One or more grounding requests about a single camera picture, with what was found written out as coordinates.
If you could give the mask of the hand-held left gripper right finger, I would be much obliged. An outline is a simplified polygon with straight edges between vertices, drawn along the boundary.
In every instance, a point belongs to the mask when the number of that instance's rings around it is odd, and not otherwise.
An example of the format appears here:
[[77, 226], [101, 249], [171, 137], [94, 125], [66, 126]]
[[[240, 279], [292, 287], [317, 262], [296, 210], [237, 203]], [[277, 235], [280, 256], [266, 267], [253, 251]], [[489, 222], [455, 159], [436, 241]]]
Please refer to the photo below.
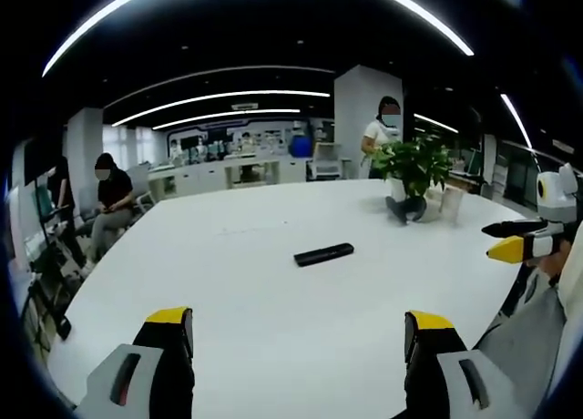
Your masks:
[[525, 418], [511, 381], [446, 318], [404, 315], [405, 418]]

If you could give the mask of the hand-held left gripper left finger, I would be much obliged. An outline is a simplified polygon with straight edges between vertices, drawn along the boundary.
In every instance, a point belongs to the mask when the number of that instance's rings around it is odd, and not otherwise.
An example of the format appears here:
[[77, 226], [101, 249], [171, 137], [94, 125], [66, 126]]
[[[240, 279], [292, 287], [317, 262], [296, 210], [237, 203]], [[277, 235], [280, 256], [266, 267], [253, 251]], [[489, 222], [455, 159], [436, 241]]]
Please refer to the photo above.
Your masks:
[[192, 309], [154, 312], [89, 374], [76, 417], [190, 418], [193, 355]]

